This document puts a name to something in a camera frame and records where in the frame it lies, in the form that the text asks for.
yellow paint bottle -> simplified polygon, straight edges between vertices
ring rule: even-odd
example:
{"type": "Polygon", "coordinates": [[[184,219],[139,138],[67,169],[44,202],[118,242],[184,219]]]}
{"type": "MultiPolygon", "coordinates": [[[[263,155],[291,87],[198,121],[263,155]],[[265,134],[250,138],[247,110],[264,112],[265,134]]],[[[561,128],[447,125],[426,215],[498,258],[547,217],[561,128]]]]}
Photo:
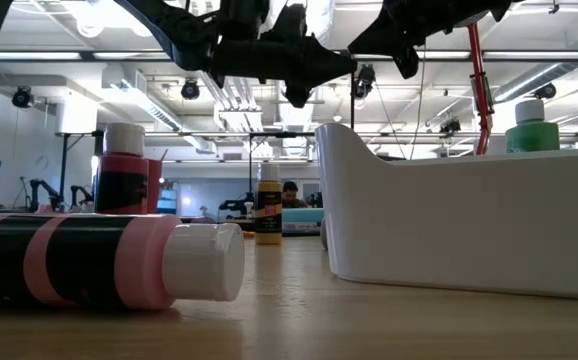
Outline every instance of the yellow paint bottle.
{"type": "Polygon", "coordinates": [[[258,165],[256,187],[256,244],[282,243],[282,185],[277,164],[258,165]]]}

workbench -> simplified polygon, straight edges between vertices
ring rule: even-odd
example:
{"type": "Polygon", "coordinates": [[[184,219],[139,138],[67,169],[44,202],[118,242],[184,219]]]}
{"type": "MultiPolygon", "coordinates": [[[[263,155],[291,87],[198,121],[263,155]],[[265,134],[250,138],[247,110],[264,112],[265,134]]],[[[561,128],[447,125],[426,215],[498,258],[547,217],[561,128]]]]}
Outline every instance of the workbench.
{"type": "Polygon", "coordinates": [[[352,283],[318,238],[246,244],[233,303],[0,309],[0,359],[578,359],[578,301],[352,283]]]}

red paint bottle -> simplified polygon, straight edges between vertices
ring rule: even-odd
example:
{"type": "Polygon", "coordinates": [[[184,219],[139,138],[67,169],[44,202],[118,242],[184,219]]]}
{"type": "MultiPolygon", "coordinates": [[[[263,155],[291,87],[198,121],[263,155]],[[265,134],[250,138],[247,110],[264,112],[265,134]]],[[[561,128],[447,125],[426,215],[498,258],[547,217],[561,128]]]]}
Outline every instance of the red paint bottle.
{"type": "Polygon", "coordinates": [[[107,125],[95,194],[100,214],[147,214],[149,161],[142,158],[145,130],[128,123],[107,125]]]}

pink and black bottle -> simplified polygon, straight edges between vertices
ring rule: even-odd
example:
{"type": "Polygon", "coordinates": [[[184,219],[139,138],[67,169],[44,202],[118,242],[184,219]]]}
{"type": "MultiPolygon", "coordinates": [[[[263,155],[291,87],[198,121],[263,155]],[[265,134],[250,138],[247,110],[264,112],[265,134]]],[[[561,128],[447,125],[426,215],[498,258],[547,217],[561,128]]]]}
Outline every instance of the pink and black bottle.
{"type": "Polygon", "coordinates": [[[173,215],[0,214],[0,305],[165,309],[175,299],[234,300],[237,225],[173,215]]]}
{"type": "Polygon", "coordinates": [[[107,125],[94,194],[96,213],[147,214],[149,161],[142,158],[144,138],[142,126],[107,125]]]}

red pole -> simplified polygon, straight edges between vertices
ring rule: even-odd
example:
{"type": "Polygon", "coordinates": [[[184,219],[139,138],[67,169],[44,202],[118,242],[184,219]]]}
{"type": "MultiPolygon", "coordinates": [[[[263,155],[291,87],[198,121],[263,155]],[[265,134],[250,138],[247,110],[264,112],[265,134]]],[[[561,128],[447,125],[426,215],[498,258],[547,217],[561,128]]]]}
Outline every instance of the red pole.
{"type": "Polygon", "coordinates": [[[471,60],[473,61],[474,81],[476,84],[476,101],[480,108],[480,140],[476,155],[484,155],[487,152],[489,143],[489,121],[487,94],[485,92],[485,73],[482,64],[482,50],[480,49],[480,35],[478,34],[478,23],[469,25],[469,42],[471,44],[471,60]]]}

